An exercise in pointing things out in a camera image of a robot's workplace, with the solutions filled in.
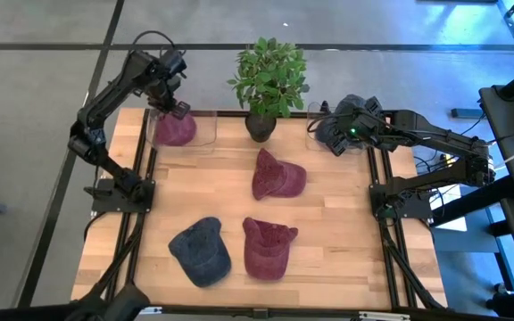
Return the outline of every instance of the clear plastic container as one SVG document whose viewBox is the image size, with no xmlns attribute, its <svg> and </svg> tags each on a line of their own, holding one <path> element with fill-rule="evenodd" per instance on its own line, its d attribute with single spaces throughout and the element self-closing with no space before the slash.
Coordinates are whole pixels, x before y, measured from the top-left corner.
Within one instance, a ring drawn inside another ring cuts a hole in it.
<svg viewBox="0 0 514 321">
<path fill-rule="evenodd" d="M 307 128 L 306 132 L 306 147 L 309 150 L 319 151 L 319 152 L 331 152 L 328 149 L 327 145 L 323 142 L 324 138 L 331 135 L 330 132 L 330 124 L 329 121 L 334 121 L 334 119 L 324 119 L 316 121 L 314 124 L 311 123 L 315 119 L 319 119 L 321 117 L 326 117 L 335 112 L 336 107 L 322 107 L 319 103 L 311 103 L 307 110 Z M 346 147 L 346 151 L 344 153 L 351 154 L 361 154 L 366 149 L 366 145 L 360 142 L 356 142 L 354 144 L 349 144 Z"/>
<path fill-rule="evenodd" d="M 190 111 L 183 120 L 167 119 L 170 117 L 173 116 L 154 109 L 148 115 L 146 141 L 158 153 L 167 155 L 213 152 L 217 136 L 216 111 Z"/>
</svg>

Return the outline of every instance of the wooden table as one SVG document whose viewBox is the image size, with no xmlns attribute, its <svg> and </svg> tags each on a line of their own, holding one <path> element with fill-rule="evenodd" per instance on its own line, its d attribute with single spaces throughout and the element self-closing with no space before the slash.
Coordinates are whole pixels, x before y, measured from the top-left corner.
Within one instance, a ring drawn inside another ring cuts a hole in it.
<svg viewBox="0 0 514 321">
<path fill-rule="evenodd" d="M 143 114 L 142 109 L 120 111 L 110 151 L 122 166 L 132 165 Z M 271 139 L 257 144 L 249 137 L 243 118 L 222 117 L 218 118 L 212 152 L 180 154 L 160 149 L 153 175 L 157 181 L 154 205 L 146 217 L 135 278 L 153 305 L 390 308 L 382 243 L 369 204 L 367 154 L 337 158 L 330 152 L 312 150 L 305 138 L 305 123 L 306 119 L 279 119 Z M 301 196 L 267 197 L 259 202 L 252 197 L 251 180 L 261 147 L 279 160 L 307 169 L 307 185 Z M 378 172 L 385 181 L 379 156 L 377 152 Z M 391 161 L 396 176 L 416 175 L 411 149 L 399 148 L 391 153 Z M 221 236 L 232 268 L 221 282 L 200 289 L 171 256 L 168 243 L 207 216 L 221 221 Z M 115 213 L 105 215 L 90 228 L 73 299 L 87 293 L 111 263 L 120 217 Z M 266 283 L 245 273 L 245 217 L 299 228 L 281 281 Z M 417 220 L 402 222 L 411 267 L 434 297 L 445 304 L 429 231 Z M 118 289 L 126 275 L 120 274 Z M 397 267 L 396 279 L 401 303 L 406 305 L 402 273 Z"/>
</svg>

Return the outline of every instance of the concrete floor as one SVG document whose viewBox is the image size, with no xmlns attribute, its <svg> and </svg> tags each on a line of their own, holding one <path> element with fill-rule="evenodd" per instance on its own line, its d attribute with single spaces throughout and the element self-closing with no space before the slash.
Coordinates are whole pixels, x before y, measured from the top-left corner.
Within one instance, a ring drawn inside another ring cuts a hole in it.
<svg viewBox="0 0 514 321">
<path fill-rule="evenodd" d="M 102 43 L 115 2 L 0 0 L 0 42 Z M 417 0 L 127 0 L 113 42 L 129 43 L 145 29 L 189 44 L 245 43 L 264 36 L 298 43 L 514 45 L 494 4 Z M 189 51 L 188 79 L 179 98 L 196 109 L 235 109 L 236 98 L 225 83 L 235 71 L 235 53 Z M 98 54 L 0 51 L 0 202 L 9 207 L 0 216 L 0 308 L 12 304 Z M 109 52 L 100 87 L 116 76 L 123 57 L 123 52 Z M 514 52 L 308 51 L 306 58 L 307 103 L 337 103 L 350 93 L 376 95 L 385 108 L 412 109 L 454 132 L 474 121 L 450 118 L 451 108 L 477 108 L 480 87 L 514 78 Z M 131 97 L 124 106 L 144 107 L 145 101 Z M 485 121 L 470 134 L 493 138 Z M 494 148 L 497 163 L 501 155 Z M 416 153 L 432 154 L 424 148 Z M 78 161 L 37 288 L 37 305 L 70 297 L 90 209 L 82 187 L 92 183 L 92 176 L 93 169 Z"/>
</svg>

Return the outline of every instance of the black pot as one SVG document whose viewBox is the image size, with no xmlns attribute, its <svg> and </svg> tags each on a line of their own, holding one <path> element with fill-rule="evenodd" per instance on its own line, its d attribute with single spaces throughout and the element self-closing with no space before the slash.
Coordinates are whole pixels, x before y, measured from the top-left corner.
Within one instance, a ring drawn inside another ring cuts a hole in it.
<svg viewBox="0 0 514 321">
<path fill-rule="evenodd" d="M 245 117 L 245 126 L 252 140 L 257 143 L 266 142 L 277 125 L 277 119 L 271 116 L 250 112 Z"/>
</svg>

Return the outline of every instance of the red baseball cap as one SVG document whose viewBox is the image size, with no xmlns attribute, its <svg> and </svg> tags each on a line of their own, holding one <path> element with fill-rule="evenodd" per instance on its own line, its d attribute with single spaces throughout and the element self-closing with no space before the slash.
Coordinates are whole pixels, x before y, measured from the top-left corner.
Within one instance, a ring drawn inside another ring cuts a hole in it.
<svg viewBox="0 0 514 321">
<path fill-rule="evenodd" d="M 165 114 L 156 124 L 156 143 L 167 146 L 183 146 L 195 137 L 197 126 L 189 113 L 182 120 Z"/>
<path fill-rule="evenodd" d="M 253 197 L 260 200 L 266 195 L 295 197 L 303 192 L 307 172 L 301 166 L 277 161 L 270 152 L 261 148 L 253 174 Z"/>
<path fill-rule="evenodd" d="M 275 157 L 261 148 L 253 173 L 252 190 L 255 200 L 260 200 L 281 188 L 286 181 L 286 170 Z"/>
<path fill-rule="evenodd" d="M 243 229 L 247 274 L 266 281 L 282 278 L 289 261 L 290 244 L 299 230 L 252 218 L 244 220 Z"/>
<path fill-rule="evenodd" d="M 271 196 L 295 197 L 301 194 L 307 184 L 307 171 L 299 165 L 286 161 L 279 161 L 286 172 L 285 183 L 277 191 L 272 191 Z"/>
</svg>

